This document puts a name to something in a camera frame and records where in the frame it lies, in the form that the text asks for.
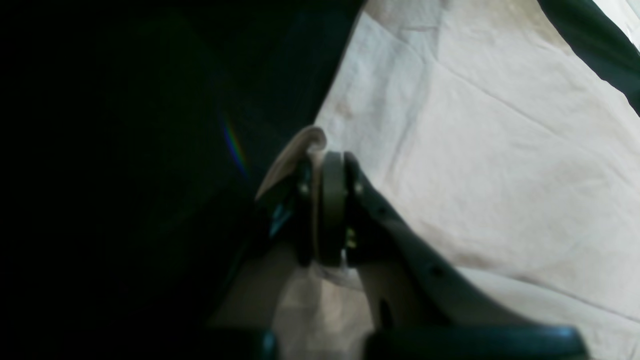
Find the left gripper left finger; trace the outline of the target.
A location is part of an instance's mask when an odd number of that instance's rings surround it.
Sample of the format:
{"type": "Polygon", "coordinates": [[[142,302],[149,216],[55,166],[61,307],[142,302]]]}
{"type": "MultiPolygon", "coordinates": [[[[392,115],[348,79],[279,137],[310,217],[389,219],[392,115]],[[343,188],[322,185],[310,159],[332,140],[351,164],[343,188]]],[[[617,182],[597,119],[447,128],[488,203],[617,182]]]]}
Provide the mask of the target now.
{"type": "Polygon", "coordinates": [[[295,264],[301,268],[309,267],[313,260],[312,182],[313,162],[302,158],[256,201],[258,218],[263,225],[261,248],[289,246],[295,264]]]}

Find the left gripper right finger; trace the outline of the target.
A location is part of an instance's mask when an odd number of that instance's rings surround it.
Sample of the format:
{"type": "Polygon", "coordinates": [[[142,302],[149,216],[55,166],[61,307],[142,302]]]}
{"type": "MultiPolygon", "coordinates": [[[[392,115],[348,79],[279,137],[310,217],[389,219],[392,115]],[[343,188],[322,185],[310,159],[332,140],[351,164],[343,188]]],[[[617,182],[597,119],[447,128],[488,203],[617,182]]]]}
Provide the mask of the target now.
{"type": "Polygon", "coordinates": [[[357,271],[378,329],[530,324],[416,235],[349,152],[320,167],[320,264],[357,271]]]}

